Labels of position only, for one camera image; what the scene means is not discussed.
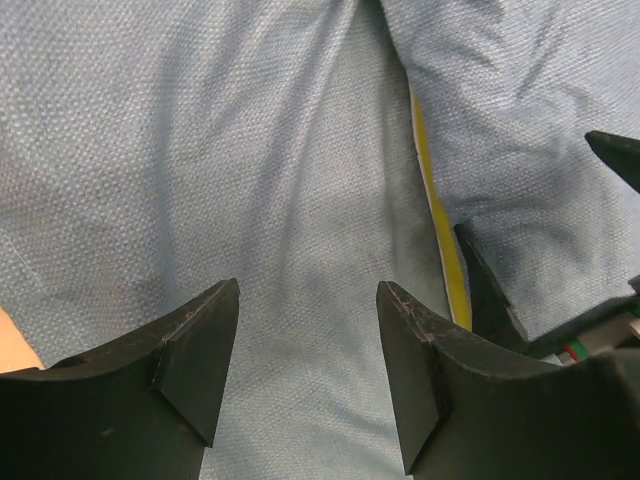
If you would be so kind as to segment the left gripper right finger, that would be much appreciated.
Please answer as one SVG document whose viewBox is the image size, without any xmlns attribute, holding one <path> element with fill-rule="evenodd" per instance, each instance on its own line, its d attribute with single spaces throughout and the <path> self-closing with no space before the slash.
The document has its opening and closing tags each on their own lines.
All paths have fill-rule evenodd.
<svg viewBox="0 0 640 480">
<path fill-rule="evenodd" d="M 557 366 L 492 344 L 381 282 L 380 336 L 415 479 L 635 479 L 639 353 Z"/>
</svg>

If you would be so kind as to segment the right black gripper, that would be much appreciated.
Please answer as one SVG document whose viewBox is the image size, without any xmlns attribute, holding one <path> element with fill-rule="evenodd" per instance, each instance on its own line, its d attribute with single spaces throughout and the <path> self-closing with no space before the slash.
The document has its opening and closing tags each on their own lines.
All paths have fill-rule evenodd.
<svg viewBox="0 0 640 480">
<path fill-rule="evenodd" d="M 629 281 L 633 294 L 609 299 L 547 332 L 528 345 L 513 306 L 475 245 L 470 230 L 455 225 L 466 263 L 474 334 L 500 347 L 536 359 L 568 365 L 599 353 L 639 346 L 639 276 Z"/>
</svg>

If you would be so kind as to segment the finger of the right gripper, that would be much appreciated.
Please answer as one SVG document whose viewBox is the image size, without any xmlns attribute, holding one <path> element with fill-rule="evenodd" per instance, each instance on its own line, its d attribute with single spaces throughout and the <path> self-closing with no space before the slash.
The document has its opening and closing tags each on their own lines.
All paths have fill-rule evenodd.
<svg viewBox="0 0 640 480">
<path fill-rule="evenodd" d="M 601 131 L 590 131 L 585 140 L 594 154 L 635 192 L 640 192 L 640 141 Z"/>
</svg>

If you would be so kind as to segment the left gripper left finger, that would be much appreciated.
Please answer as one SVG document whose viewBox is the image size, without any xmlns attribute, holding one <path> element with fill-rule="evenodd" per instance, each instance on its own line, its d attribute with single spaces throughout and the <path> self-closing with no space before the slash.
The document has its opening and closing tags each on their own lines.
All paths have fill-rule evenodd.
<svg viewBox="0 0 640 480">
<path fill-rule="evenodd" d="M 54 366 L 1 377 L 5 479 L 195 479 L 218 423 L 239 315 L 223 280 Z"/>
</svg>

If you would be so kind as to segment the white pillow yellow edge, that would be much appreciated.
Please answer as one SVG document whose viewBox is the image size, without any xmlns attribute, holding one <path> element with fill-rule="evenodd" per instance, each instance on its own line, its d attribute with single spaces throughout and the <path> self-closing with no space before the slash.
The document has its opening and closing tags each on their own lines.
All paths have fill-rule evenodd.
<svg viewBox="0 0 640 480">
<path fill-rule="evenodd" d="M 412 87 L 409 87 L 409 93 L 413 139 L 438 243 L 451 319 L 456 325 L 471 331 L 471 301 L 466 284 L 466 277 L 462 268 L 459 247 L 454 238 L 449 217 L 438 198 L 422 108 L 418 96 Z"/>
</svg>

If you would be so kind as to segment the blue grey pillowcase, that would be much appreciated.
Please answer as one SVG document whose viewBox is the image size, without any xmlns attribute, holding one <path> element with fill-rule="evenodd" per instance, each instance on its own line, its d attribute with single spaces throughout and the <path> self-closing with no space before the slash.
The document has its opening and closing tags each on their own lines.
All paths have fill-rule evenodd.
<svg viewBox="0 0 640 480">
<path fill-rule="evenodd" d="M 443 212 L 536 337 L 627 291 L 635 1 L 5 1 L 1 305 L 47 365 L 236 278 L 205 479 L 400 479 L 376 320 L 458 295 Z"/>
</svg>

